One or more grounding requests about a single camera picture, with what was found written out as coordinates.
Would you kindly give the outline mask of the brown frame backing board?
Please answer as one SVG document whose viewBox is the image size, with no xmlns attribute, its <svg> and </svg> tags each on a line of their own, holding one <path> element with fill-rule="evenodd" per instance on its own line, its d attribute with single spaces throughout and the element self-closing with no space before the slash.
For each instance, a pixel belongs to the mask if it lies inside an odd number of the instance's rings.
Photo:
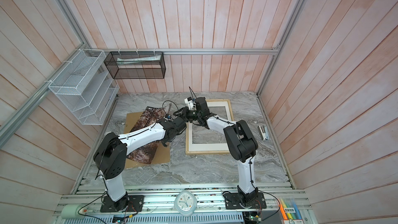
<svg viewBox="0 0 398 224">
<path fill-rule="evenodd" d="M 142 115 L 142 112 L 128 113 L 126 115 L 125 127 L 124 127 L 123 133 L 128 133 L 134 127 L 134 125 L 139 120 L 141 115 Z M 126 159 L 125 169 L 146 167 L 146 166 L 152 166 L 155 164 L 169 163 L 170 160 L 171 160 L 171 147 L 170 146 L 164 147 L 162 144 L 160 144 L 158 146 L 158 149 L 154 155 L 154 159 L 152 160 L 151 164 L 144 164 L 144 163 L 136 162 L 131 159 Z"/>
</svg>

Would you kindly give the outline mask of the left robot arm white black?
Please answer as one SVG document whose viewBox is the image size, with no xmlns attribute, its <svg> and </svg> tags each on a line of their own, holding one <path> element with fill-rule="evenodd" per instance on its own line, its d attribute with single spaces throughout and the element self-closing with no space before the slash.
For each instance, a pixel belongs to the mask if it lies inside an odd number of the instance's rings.
<svg viewBox="0 0 398 224">
<path fill-rule="evenodd" d="M 110 200 L 117 212 L 128 208 L 129 196 L 124 188 L 122 172 L 127 156 L 149 143 L 160 141 L 167 146 L 186 129 L 186 122 L 177 117 L 173 120 L 159 119 L 154 124 L 134 132 L 116 135 L 107 134 L 96 150 L 93 160 L 98 168 L 97 176 L 106 186 L 106 200 Z"/>
</svg>

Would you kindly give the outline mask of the light wooden picture frame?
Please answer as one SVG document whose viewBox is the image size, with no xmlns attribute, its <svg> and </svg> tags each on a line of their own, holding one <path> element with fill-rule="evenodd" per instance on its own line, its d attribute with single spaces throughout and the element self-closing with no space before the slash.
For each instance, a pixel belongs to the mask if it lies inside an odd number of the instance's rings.
<svg viewBox="0 0 398 224">
<path fill-rule="evenodd" d="M 234 121 L 231 102 L 227 99 L 206 100 L 208 107 L 224 107 L 226 118 L 229 122 Z M 211 155 L 229 154 L 228 144 L 224 143 L 193 143 L 193 124 L 187 123 L 186 132 L 186 154 L 187 155 Z"/>
</svg>

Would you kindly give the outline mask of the autumn forest photo print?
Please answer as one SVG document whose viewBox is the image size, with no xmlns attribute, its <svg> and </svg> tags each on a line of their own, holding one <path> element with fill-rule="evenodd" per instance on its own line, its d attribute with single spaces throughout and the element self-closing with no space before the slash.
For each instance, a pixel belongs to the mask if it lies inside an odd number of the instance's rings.
<svg viewBox="0 0 398 224">
<path fill-rule="evenodd" d="M 145 134 L 150 133 L 150 128 L 153 127 L 159 119 L 162 119 L 164 114 L 165 111 L 163 108 L 150 106 L 147 106 L 143 112 L 128 113 L 123 133 L 134 132 L 137 134 L 134 138 L 143 137 Z M 158 147 L 158 141 L 148 143 L 133 150 L 127 155 L 127 158 L 142 165 L 152 164 Z"/>
</svg>

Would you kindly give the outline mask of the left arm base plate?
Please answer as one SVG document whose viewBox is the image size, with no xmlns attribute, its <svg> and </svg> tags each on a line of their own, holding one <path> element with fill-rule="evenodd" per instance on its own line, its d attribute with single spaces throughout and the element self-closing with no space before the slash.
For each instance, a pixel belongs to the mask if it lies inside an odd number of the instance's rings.
<svg viewBox="0 0 398 224">
<path fill-rule="evenodd" d="M 129 196 L 128 194 L 126 194 L 116 202 L 114 202 L 109 196 L 105 196 L 102 200 L 100 212 L 141 212 L 143 208 L 143 203 L 143 195 Z"/>
</svg>

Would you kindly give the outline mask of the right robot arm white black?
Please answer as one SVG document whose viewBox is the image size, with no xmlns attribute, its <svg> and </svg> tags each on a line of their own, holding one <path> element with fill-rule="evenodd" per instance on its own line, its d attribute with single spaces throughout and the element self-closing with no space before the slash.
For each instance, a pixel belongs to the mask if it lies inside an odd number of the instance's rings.
<svg viewBox="0 0 398 224">
<path fill-rule="evenodd" d="M 251 207 L 259 196 L 252 165 L 258 143 L 247 122 L 244 120 L 229 121 L 210 112 L 204 97 L 195 99 L 189 97 L 185 99 L 185 102 L 186 106 L 174 112 L 173 115 L 181 117 L 185 122 L 196 121 L 202 127 L 224 134 L 229 152 L 237 161 L 238 193 L 225 192 L 225 200 L 243 208 Z"/>
</svg>

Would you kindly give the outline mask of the white photo mat board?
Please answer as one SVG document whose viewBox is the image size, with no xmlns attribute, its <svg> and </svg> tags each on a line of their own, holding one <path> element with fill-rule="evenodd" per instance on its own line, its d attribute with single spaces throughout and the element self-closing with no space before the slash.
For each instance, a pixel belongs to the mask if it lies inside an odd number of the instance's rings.
<svg viewBox="0 0 398 224">
<path fill-rule="evenodd" d="M 234 121 L 230 100 L 206 100 L 209 109 L 218 114 L 220 118 L 229 122 Z M 211 155 L 228 154 L 228 144 L 223 129 L 219 131 L 187 123 L 186 154 L 187 155 Z"/>
</svg>

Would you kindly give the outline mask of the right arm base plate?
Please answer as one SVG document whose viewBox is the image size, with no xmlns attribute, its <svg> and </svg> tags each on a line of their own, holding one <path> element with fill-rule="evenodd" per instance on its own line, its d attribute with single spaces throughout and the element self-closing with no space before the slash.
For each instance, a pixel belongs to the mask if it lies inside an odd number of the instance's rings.
<svg viewBox="0 0 398 224">
<path fill-rule="evenodd" d="M 224 191 L 222 193 L 226 209 L 266 209 L 265 196 L 262 192 L 255 197 L 245 198 L 242 194 Z"/>
</svg>

